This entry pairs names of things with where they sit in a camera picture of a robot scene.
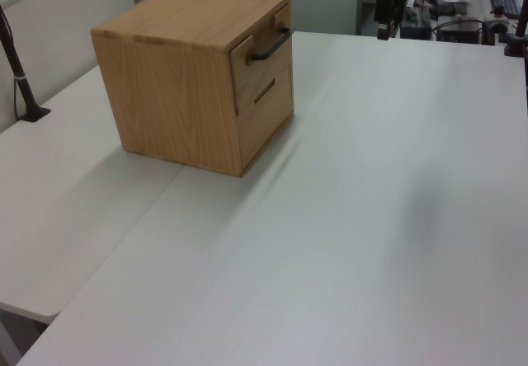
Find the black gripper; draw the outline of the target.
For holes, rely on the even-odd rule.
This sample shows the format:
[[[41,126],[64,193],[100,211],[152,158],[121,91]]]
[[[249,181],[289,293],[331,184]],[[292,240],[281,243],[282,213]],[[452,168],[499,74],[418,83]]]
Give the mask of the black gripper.
[[[396,36],[407,0],[376,0],[375,20],[378,23],[377,39],[388,40]]]

